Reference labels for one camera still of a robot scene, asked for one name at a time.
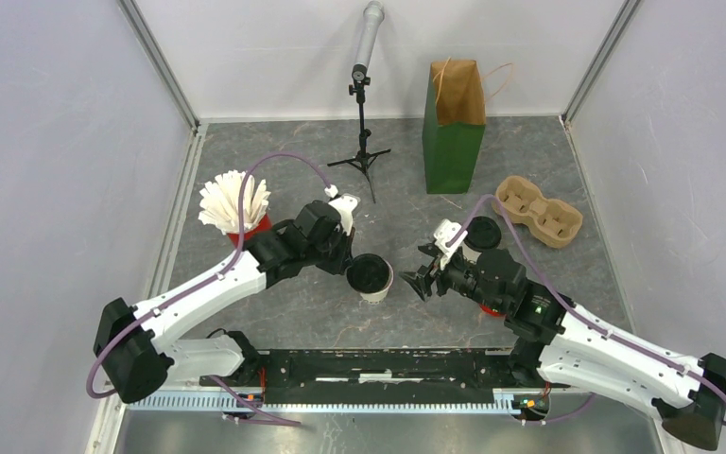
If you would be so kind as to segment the green brown paper bag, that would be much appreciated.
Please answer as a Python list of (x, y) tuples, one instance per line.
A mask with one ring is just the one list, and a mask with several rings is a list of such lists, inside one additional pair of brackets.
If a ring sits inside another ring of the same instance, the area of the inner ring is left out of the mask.
[(428, 194), (470, 189), (486, 130), (483, 79), (475, 60), (430, 64), (423, 114), (423, 164)]

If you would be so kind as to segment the black plastic cup lid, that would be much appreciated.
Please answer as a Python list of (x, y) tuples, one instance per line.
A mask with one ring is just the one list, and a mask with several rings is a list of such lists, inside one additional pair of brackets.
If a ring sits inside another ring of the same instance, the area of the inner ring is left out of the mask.
[(478, 253), (497, 248), (502, 240), (502, 231), (497, 222), (485, 216), (474, 217), (466, 232), (464, 244)]

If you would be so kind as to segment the white paper coffee cup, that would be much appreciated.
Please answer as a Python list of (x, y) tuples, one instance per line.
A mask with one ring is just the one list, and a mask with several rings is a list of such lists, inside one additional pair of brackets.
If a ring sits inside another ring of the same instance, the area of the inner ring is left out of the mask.
[(460, 249), (463, 258), (469, 263), (475, 264), (481, 256), (481, 251), (469, 246), (466, 241), (461, 243)]

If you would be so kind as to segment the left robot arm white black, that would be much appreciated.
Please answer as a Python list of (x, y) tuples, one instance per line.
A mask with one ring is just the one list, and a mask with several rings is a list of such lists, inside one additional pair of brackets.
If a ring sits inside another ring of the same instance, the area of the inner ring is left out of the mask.
[(112, 384), (110, 392), (86, 390), (93, 398), (111, 393), (126, 404), (141, 401), (164, 384), (207, 375), (248, 385), (259, 360), (246, 340), (229, 335), (187, 340), (184, 334), (223, 308), (316, 267), (331, 275), (351, 265), (355, 196), (312, 201), (294, 219), (254, 235), (219, 264), (184, 284), (133, 306), (122, 298), (107, 303), (96, 330), (95, 367)]

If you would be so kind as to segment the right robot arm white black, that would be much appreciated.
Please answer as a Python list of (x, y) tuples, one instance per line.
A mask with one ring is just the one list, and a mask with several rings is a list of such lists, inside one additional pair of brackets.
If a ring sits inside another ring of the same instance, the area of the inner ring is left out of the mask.
[(725, 358), (680, 354), (602, 321), (529, 279), (506, 250), (485, 251), (476, 262), (462, 253), (446, 257), (433, 244), (420, 250), (432, 261), (400, 277), (422, 300), (452, 290), (502, 315), (518, 338), (508, 361), (515, 383), (541, 380), (599, 394), (643, 412), (685, 444), (717, 450)]

